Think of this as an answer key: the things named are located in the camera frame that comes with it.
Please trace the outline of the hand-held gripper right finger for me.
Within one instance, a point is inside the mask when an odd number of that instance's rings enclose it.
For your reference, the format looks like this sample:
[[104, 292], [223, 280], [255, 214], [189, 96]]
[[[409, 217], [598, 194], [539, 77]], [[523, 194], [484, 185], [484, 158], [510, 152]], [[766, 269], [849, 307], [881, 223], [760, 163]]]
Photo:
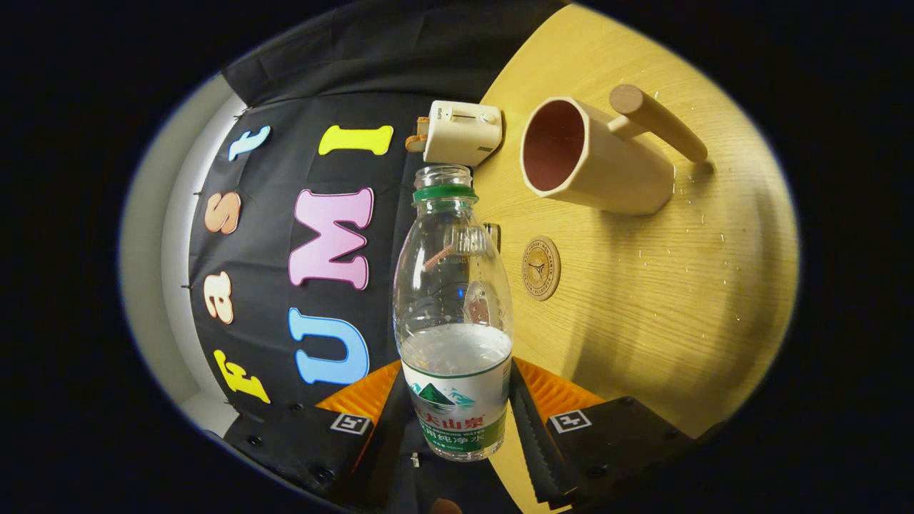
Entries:
[[622, 500], [715, 435], [690, 437], [633, 396], [601, 399], [517, 357], [509, 400], [536, 500], [552, 508]]

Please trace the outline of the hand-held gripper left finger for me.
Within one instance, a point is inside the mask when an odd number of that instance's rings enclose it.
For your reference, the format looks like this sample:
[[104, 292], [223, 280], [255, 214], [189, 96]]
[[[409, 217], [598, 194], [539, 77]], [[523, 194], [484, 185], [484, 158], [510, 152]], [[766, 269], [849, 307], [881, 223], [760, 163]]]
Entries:
[[408, 474], [421, 448], [391, 361], [355, 383], [307, 383], [293, 364], [265, 378], [268, 401], [235, 391], [225, 447], [306, 511], [420, 511]]

